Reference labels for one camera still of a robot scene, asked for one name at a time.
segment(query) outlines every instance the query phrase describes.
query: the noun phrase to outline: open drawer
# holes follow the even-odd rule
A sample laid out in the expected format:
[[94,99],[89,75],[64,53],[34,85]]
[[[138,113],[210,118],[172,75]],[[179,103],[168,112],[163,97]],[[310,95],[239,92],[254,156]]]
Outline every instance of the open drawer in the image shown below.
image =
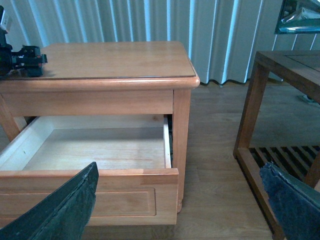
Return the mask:
[[178,170],[166,117],[42,116],[0,155],[0,227],[91,162],[99,180],[89,225],[176,223]]

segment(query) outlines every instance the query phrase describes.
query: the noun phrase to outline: tabletop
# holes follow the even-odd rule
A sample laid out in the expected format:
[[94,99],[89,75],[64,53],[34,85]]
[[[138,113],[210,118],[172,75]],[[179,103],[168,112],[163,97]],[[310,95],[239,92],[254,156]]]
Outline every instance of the tabletop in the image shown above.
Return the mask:
[[320,50],[258,51],[255,61],[320,103]]
[[14,72],[0,81],[0,92],[192,89],[200,83],[177,41],[57,43],[41,52],[48,59],[43,76]]

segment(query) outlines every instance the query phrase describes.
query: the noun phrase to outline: black camera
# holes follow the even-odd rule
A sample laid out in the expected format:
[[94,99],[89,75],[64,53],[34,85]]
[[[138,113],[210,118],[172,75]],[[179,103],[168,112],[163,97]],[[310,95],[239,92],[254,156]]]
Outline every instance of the black camera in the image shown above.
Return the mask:
[[20,51],[12,51],[12,46],[6,41],[12,20],[1,5],[0,18],[0,76],[16,69],[26,69],[28,77],[42,76],[42,66],[48,62],[47,55],[41,54],[38,46],[23,45]]

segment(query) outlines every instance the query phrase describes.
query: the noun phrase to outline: wooden floor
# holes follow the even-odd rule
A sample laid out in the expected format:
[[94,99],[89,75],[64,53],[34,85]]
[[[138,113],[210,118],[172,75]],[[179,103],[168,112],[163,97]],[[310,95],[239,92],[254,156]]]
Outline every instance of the wooden floor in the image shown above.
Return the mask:
[[[87,227],[84,240],[271,240],[233,148],[248,84],[192,91],[185,195],[177,225]],[[252,145],[319,144],[320,107],[286,84],[267,85]],[[8,144],[0,139],[0,147]]]

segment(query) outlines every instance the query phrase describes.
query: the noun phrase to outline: curtain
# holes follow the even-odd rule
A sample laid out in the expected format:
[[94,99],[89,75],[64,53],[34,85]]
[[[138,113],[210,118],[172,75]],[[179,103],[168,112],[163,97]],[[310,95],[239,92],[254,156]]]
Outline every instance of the curtain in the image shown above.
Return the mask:
[[245,83],[256,51],[319,50],[316,34],[275,35],[282,0],[0,0],[7,42],[180,41],[203,83]]

